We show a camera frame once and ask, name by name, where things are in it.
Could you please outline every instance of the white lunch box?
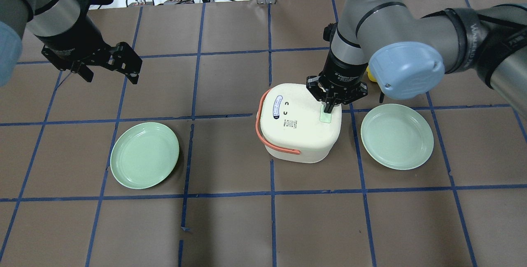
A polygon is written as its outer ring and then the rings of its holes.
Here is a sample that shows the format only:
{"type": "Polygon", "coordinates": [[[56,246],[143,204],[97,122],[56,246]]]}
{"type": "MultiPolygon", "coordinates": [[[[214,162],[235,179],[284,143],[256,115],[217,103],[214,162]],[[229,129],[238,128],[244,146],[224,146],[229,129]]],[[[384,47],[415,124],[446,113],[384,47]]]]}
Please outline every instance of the white lunch box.
{"type": "Polygon", "coordinates": [[[324,159],[340,134],[342,107],[331,114],[302,84],[280,84],[260,100],[256,133],[273,157],[301,163],[324,159]]]}

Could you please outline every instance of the orange handle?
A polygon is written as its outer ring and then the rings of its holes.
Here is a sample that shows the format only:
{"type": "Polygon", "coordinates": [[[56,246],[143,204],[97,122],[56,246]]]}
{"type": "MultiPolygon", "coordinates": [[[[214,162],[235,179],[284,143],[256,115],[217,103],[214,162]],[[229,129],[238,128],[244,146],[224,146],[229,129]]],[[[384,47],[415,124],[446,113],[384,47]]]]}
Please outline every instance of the orange handle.
{"type": "Polygon", "coordinates": [[[286,148],[282,148],[282,147],[278,147],[276,145],[273,145],[272,143],[269,143],[263,136],[262,134],[260,133],[260,115],[261,115],[261,112],[262,112],[262,106],[264,105],[264,99],[265,97],[267,96],[267,94],[269,93],[269,91],[271,91],[271,89],[267,90],[262,98],[260,99],[260,106],[258,107],[258,113],[256,114],[256,134],[258,135],[258,138],[260,138],[260,141],[266,145],[267,147],[275,150],[275,151],[280,151],[282,153],[287,153],[287,154],[293,154],[293,155],[300,155],[300,151],[298,150],[295,150],[295,149],[286,149],[286,148]]]}

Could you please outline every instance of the blue joint cap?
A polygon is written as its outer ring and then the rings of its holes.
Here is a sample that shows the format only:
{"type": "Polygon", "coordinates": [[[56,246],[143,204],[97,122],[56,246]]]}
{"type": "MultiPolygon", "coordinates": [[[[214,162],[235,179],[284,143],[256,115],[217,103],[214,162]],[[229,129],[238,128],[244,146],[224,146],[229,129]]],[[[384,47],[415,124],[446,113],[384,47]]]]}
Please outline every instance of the blue joint cap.
{"type": "Polygon", "coordinates": [[[380,89],[394,100],[408,100],[435,87],[445,74],[443,57],[420,42],[398,42],[377,50],[369,68],[380,89]]]}
{"type": "Polygon", "coordinates": [[[0,21],[0,86],[11,79],[13,68],[22,53],[22,40],[19,35],[0,21]]]}

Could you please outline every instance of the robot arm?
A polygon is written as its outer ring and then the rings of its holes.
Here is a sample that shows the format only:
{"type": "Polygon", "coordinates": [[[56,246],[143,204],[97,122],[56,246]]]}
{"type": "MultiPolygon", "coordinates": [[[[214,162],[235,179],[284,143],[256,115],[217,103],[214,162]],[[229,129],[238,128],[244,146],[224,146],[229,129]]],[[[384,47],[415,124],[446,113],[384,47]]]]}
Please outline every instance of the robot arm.
{"type": "Polygon", "coordinates": [[[42,54],[58,70],[71,70],[91,82],[93,72],[87,65],[97,65],[120,72],[137,84],[141,59],[126,42],[114,47],[104,42],[86,15],[92,0],[0,1],[0,86],[7,83],[20,57],[26,26],[45,44],[42,54]]]}
{"type": "Polygon", "coordinates": [[[367,94],[361,78],[369,62],[382,92],[398,100],[429,91],[444,74],[475,69],[527,116],[527,7],[446,9],[414,19],[402,0],[346,0],[340,18],[324,31],[331,41],[324,69],[307,79],[327,113],[367,94]]]}

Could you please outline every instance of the light green plate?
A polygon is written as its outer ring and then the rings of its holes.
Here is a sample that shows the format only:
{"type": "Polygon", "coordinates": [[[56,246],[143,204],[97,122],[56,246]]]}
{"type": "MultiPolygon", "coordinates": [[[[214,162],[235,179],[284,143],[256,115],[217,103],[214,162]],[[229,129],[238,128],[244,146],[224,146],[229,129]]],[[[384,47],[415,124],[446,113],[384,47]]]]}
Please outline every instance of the light green plate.
{"type": "Polygon", "coordinates": [[[119,137],[110,156],[113,177],[131,189],[145,189],[163,181],[174,169],[179,142],[163,124],[135,125],[119,137]]]}
{"type": "Polygon", "coordinates": [[[400,104],[383,104],[369,111],[361,126],[361,138],[377,162],[393,169],[419,167],[434,149],[427,121],[400,104]]]}

